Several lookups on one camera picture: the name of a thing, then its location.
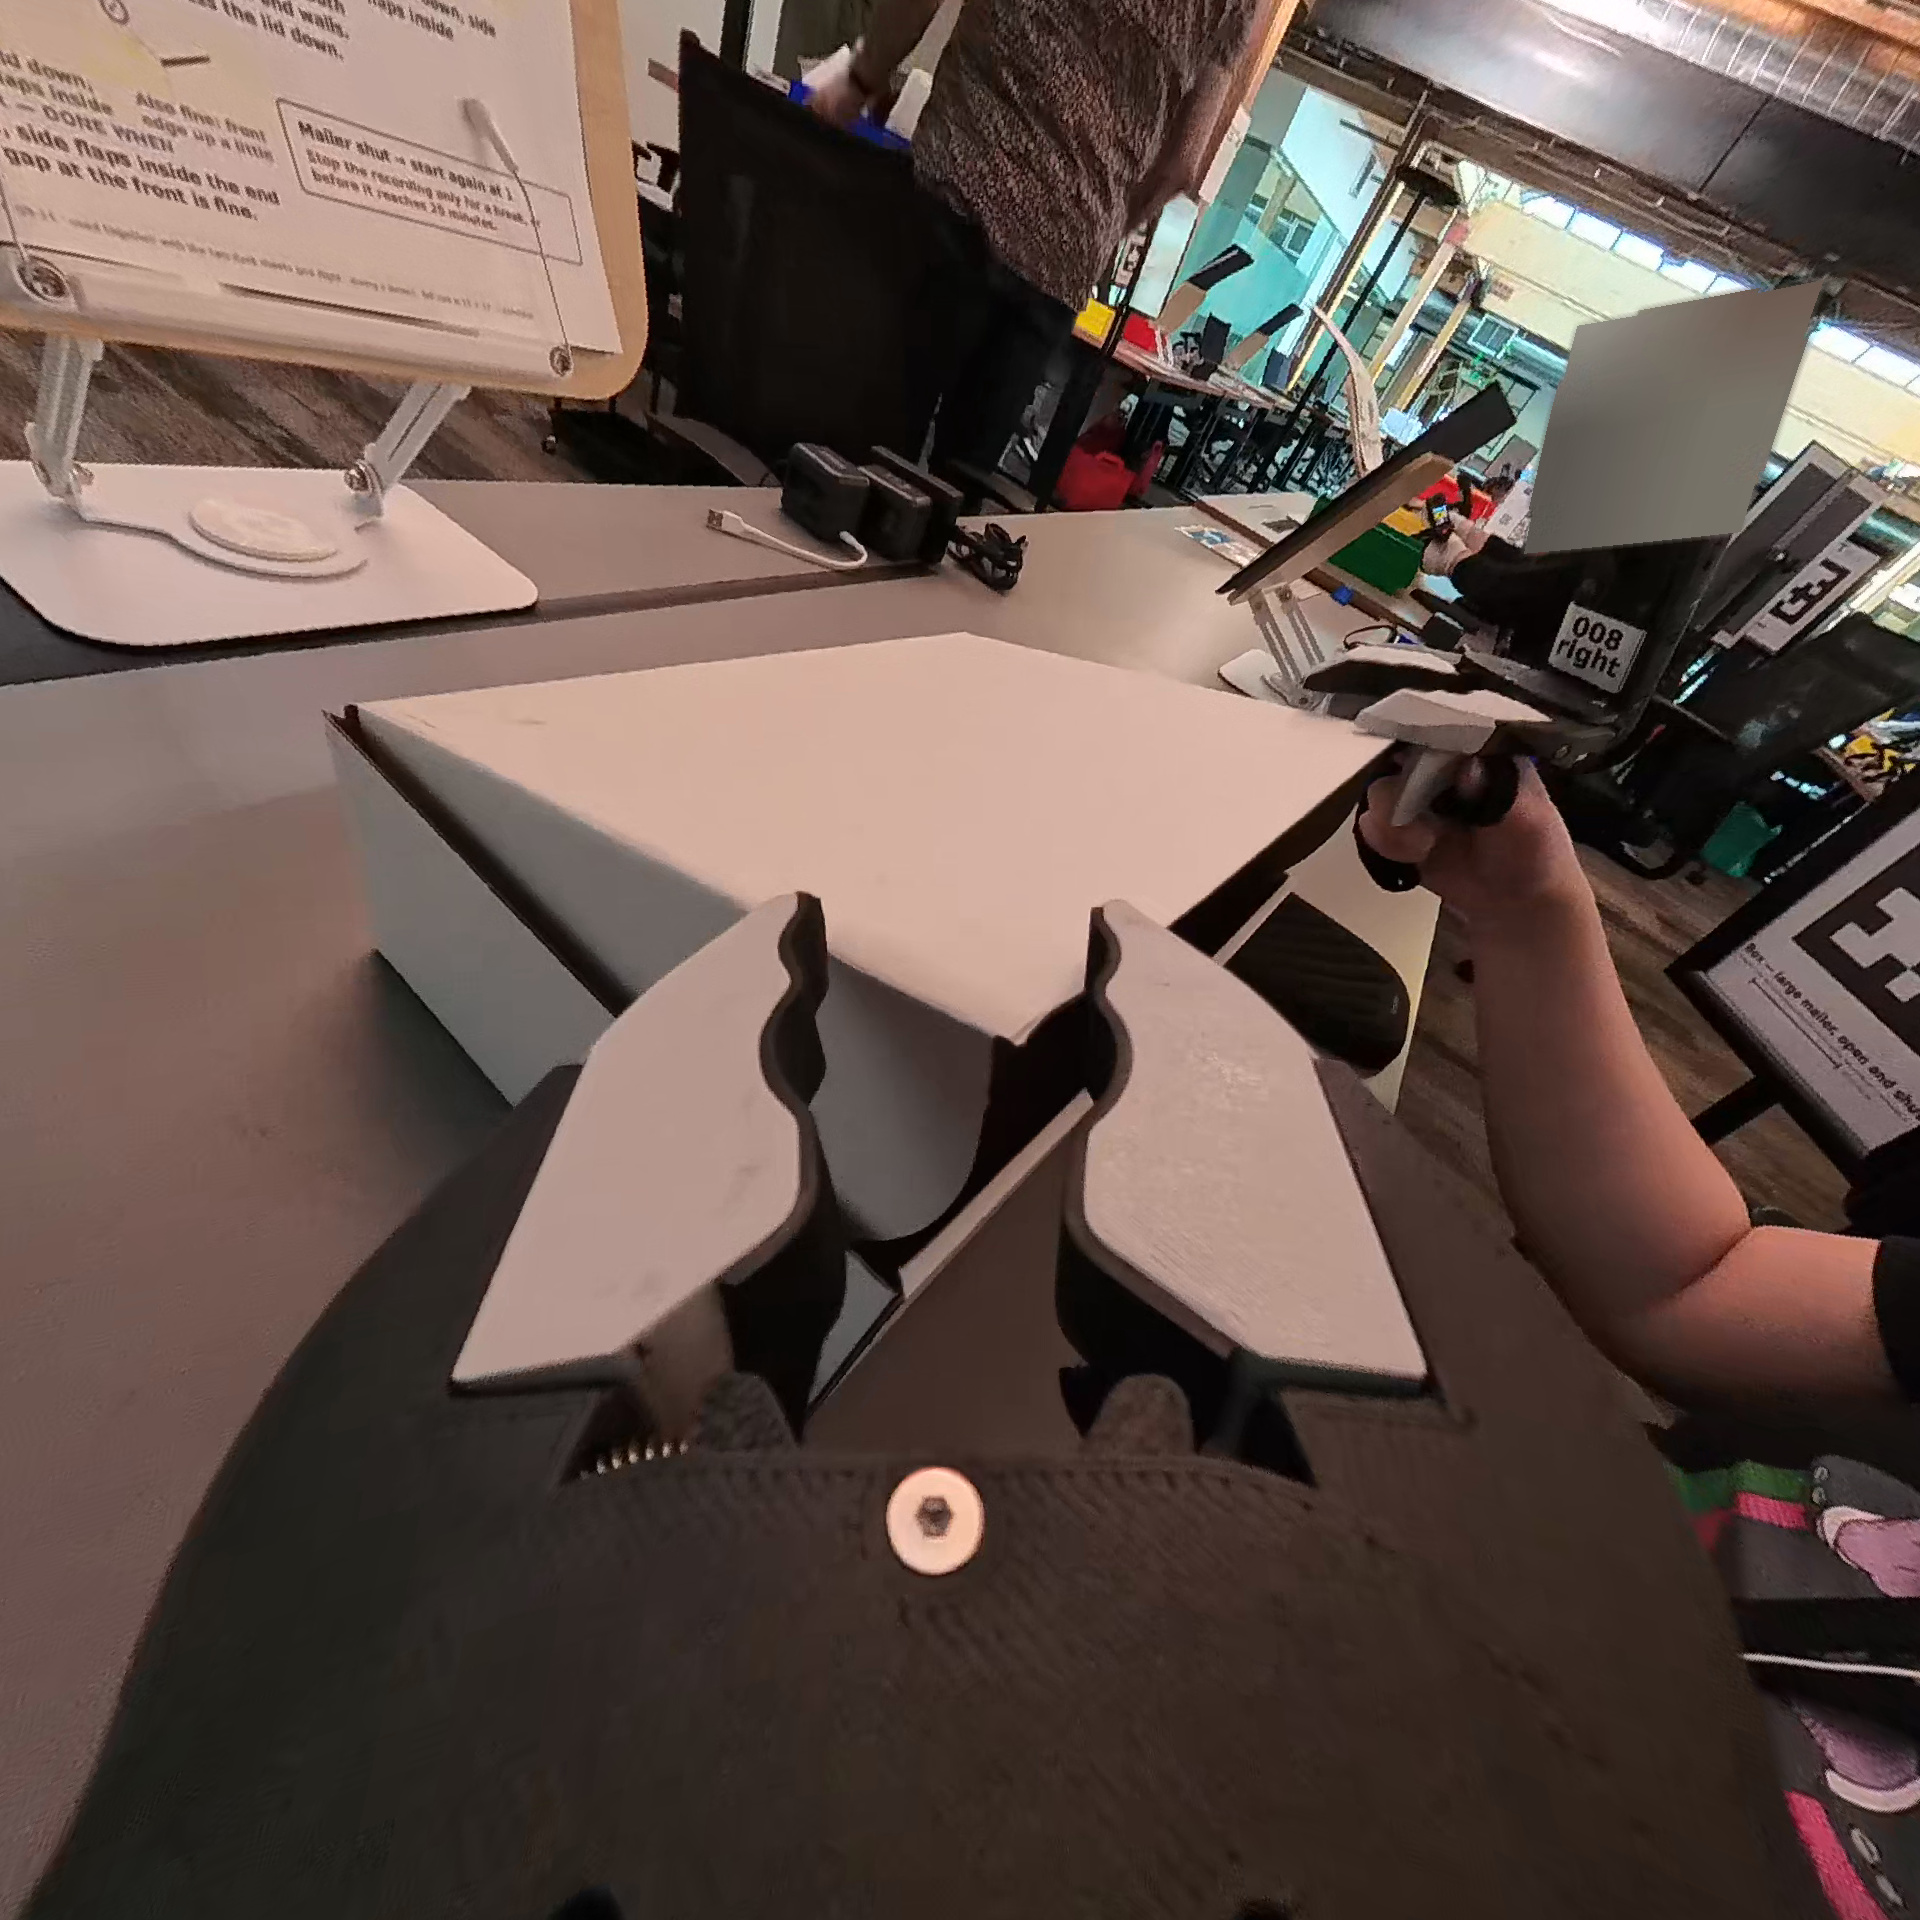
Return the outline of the white cardboard box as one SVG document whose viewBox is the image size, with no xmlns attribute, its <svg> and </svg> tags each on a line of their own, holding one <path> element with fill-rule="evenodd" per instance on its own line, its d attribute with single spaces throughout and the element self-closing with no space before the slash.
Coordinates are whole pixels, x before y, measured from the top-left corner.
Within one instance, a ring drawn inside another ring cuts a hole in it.
<svg viewBox="0 0 1920 1920">
<path fill-rule="evenodd" d="M 1383 753 L 1353 723 L 947 633 L 326 719 L 374 950 L 519 1101 L 777 896 L 822 907 L 822 1149 L 935 1230 L 1069 1098 L 1094 907 L 1203 953 Z"/>
</svg>

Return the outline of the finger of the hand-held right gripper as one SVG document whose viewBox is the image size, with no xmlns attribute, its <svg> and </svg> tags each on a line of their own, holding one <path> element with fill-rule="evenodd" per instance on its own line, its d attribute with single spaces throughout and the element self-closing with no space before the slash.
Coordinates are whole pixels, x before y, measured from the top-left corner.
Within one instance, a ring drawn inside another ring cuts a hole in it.
<svg viewBox="0 0 1920 1920">
<path fill-rule="evenodd" d="M 1417 683 L 1362 706 L 1353 727 L 1415 747 L 1485 747 L 1502 730 L 1552 729 L 1554 714 L 1494 687 Z"/>
<path fill-rule="evenodd" d="M 1461 653 L 1413 642 L 1358 642 L 1302 675 L 1302 690 L 1333 701 L 1377 701 L 1401 687 L 1454 685 Z"/>
</svg>

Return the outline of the person's right hand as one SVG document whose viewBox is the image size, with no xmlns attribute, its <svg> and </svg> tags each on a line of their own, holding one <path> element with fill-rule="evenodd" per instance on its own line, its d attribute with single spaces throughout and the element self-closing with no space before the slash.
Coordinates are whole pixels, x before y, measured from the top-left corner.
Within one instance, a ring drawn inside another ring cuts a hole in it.
<svg viewBox="0 0 1920 1920">
<path fill-rule="evenodd" d="M 1575 842 L 1535 768 L 1527 758 L 1491 762 L 1494 769 L 1502 765 L 1518 775 L 1518 793 L 1511 809 L 1485 825 L 1429 814 L 1393 823 L 1402 777 L 1393 771 L 1374 779 L 1360 805 L 1360 842 L 1413 867 L 1471 928 L 1592 909 L 1592 888 Z"/>
</svg>

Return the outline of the small marker sign board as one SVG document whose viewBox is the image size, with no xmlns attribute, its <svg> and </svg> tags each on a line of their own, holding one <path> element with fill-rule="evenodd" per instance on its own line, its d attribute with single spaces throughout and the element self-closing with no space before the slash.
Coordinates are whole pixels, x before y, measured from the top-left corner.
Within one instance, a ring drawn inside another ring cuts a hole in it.
<svg viewBox="0 0 1920 1920">
<path fill-rule="evenodd" d="M 1758 491 L 1695 614 L 1710 643 L 1775 655 L 1879 561 L 1858 537 L 1882 488 L 1811 441 Z"/>
</svg>

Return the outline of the person's printed clothing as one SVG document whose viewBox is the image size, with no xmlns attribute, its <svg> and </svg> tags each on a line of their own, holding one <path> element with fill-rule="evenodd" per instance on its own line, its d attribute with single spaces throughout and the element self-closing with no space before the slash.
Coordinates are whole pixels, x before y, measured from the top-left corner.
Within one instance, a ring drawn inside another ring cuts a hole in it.
<svg viewBox="0 0 1920 1920">
<path fill-rule="evenodd" d="M 1733 1603 L 1789 1821 L 1831 1915 L 1917 1915 L 1917 1415 L 1647 1425 Z"/>
</svg>

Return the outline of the large marker sign board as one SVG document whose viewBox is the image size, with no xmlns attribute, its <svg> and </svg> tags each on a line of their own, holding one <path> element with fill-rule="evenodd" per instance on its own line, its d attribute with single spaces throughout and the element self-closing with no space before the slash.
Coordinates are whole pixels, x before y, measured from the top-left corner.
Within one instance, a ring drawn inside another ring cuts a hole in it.
<svg viewBox="0 0 1920 1920">
<path fill-rule="evenodd" d="M 1915 779 L 1824 837 L 1667 978 L 1746 1078 L 1695 1115 L 1715 1143 L 1785 1113 L 1837 1167 L 1917 1121 Z"/>
</svg>

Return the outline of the dark board document stand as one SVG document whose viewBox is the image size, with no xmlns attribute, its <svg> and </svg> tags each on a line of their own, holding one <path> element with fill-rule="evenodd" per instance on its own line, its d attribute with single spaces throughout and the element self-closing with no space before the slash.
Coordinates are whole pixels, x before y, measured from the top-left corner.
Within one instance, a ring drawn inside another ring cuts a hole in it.
<svg viewBox="0 0 1920 1920">
<path fill-rule="evenodd" d="M 1415 503 L 1515 419 L 1498 385 L 1478 390 L 1233 570 L 1218 591 L 1249 614 L 1256 647 L 1226 661 L 1221 680 L 1251 701 L 1295 710 L 1321 706 L 1325 697 L 1306 687 L 1306 675 L 1342 657 L 1360 625 L 1338 623 L 1318 575 L 1338 551 Z"/>
</svg>

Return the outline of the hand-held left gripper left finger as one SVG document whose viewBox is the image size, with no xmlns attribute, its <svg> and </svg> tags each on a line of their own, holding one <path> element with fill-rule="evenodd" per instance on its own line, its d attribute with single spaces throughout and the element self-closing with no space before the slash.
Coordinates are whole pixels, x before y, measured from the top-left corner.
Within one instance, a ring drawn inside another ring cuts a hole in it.
<svg viewBox="0 0 1920 1920">
<path fill-rule="evenodd" d="M 585 1387 L 681 1440 L 720 1376 L 801 1431 L 848 1298 L 811 1098 L 825 1081 L 825 912 L 777 896 L 658 978 L 590 1046 L 449 1387 Z"/>
</svg>

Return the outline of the black mesh office chair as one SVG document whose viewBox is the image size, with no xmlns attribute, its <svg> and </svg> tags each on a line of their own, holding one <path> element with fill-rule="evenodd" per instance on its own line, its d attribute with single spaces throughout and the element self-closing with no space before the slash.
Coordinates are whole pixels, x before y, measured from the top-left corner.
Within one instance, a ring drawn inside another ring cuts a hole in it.
<svg viewBox="0 0 1920 1920">
<path fill-rule="evenodd" d="M 910 157 L 679 40 L 679 197 L 639 205 L 654 341 L 610 399 L 557 399 L 543 449 L 590 478 L 770 486 L 798 442 L 923 463 L 913 359 L 944 317 Z"/>
</svg>

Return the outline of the person's right forearm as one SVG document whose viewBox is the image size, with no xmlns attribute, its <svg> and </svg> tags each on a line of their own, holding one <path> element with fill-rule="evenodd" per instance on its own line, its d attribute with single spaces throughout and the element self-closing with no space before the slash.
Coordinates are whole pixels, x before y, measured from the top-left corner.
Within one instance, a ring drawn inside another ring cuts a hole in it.
<svg viewBox="0 0 1920 1920">
<path fill-rule="evenodd" d="M 1497 1186 L 1525 1258 L 1599 1352 L 1678 1407 L 1896 1401 L 1880 1247 L 1753 1219 L 1647 1054 L 1592 896 L 1455 909 Z"/>
</svg>

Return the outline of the black chair seat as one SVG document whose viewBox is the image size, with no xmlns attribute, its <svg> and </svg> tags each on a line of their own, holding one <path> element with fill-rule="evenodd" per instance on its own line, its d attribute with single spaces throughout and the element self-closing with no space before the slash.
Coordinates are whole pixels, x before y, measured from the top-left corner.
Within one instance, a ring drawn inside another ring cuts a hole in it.
<svg viewBox="0 0 1920 1920">
<path fill-rule="evenodd" d="M 1408 1042 L 1402 975 L 1298 893 L 1283 893 L 1222 965 L 1309 1046 L 1360 1077 L 1384 1072 Z"/>
</svg>

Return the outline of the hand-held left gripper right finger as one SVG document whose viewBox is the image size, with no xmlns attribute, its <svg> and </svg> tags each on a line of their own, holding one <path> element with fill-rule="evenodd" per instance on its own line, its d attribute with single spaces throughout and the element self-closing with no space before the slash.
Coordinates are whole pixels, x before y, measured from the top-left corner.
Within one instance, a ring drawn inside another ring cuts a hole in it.
<svg viewBox="0 0 1920 1920">
<path fill-rule="evenodd" d="M 1089 1118 L 1056 1314 L 1081 1433 L 1159 1376 L 1208 1454 L 1301 1454 L 1287 1394 L 1415 1402 L 1432 1368 L 1328 1094 L 1247 984 L 1125 901 L 1087 943 Z"/>
</svg>

